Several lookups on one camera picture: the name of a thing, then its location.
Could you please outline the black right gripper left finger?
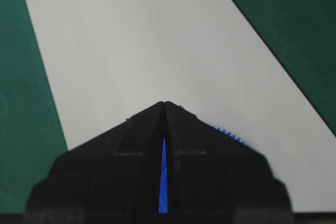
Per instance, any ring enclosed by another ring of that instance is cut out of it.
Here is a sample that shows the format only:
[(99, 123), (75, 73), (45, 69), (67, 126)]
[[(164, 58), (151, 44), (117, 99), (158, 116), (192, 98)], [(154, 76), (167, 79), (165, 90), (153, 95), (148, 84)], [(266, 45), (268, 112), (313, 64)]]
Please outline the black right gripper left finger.
[(60, 155), (36, 184), (25, 223), (143, 223), (159, 210), (164, 103)]

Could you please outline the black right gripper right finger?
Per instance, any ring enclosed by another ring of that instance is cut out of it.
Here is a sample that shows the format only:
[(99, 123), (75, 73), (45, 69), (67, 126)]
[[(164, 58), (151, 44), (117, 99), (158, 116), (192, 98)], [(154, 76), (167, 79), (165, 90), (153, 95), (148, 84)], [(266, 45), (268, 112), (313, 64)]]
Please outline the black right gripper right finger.
[(165, 103), (169, 214), (177, 223), (293, 223), (285, 185), (266, 158)]

